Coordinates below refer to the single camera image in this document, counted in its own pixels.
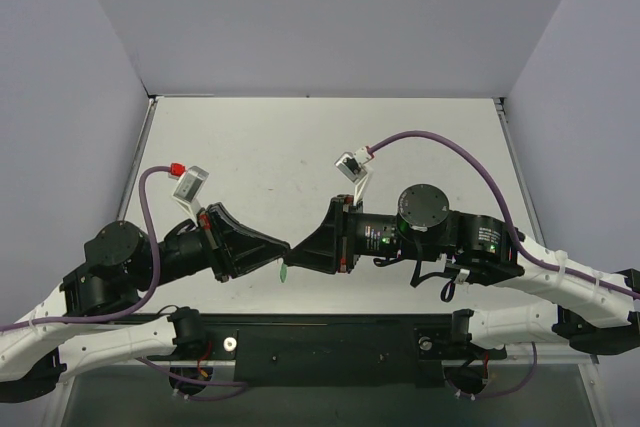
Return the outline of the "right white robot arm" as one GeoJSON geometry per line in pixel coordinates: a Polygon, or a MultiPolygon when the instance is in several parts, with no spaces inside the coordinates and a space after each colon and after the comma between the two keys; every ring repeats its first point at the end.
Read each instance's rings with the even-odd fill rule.
{"type": "Polygon", "coordinates": [[[451,209],[446,195],[432,185],[406,188],[394,215],[365,213],[347,195],[332,198],[320,226],[284,262],[336,274],[351,272],[361,257],[380,268],[414,262],[411,287],[442,278],[444,302],[457,286],[468,284],[537,298],[520,307],[454,312],[446,341],[459,356],[517,343],[566,344],[598,356],[639,346],[637,271],[610,274],[574,262],[502,220],[451,209]]]}

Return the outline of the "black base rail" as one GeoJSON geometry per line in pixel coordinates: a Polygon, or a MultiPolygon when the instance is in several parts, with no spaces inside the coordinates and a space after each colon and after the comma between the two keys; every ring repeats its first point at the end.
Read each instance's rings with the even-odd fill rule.
{"type": "Polygon", "coordinates": [[[169,355],[231,361],[233,378],[257,387],[441,387],[462,365],[503,360],[504,348],[471,343],[470,313],[205,314],[204,344],[169,355]]]}

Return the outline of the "green key tag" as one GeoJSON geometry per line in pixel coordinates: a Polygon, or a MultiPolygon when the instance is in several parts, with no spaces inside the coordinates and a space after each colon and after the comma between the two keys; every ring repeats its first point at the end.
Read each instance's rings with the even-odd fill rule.
{"type": "Polygon", "coordinates": [[[281,283],[285,283],[287,279],[288,266],[285,262],[282,262],[279,270],[279,280],[281,283]]]}

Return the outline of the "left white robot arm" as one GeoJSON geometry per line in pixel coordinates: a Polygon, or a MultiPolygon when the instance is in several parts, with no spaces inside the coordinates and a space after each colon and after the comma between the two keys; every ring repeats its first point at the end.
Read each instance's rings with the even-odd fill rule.
{"type": "Polygon", "coordinates": [[[85,243],[83,264],[30,313],[2,327],[2,402],[39,398],[79,373],[133,358],[203,357],[210,340],[196,309],[180,307],[129,327],[120,322],[160,285],[204,269],[226,282],[289,249],[287,242],[240,224],[220,203],[181,222],[160,243],[130,222],[108,224],[85,243]]]}

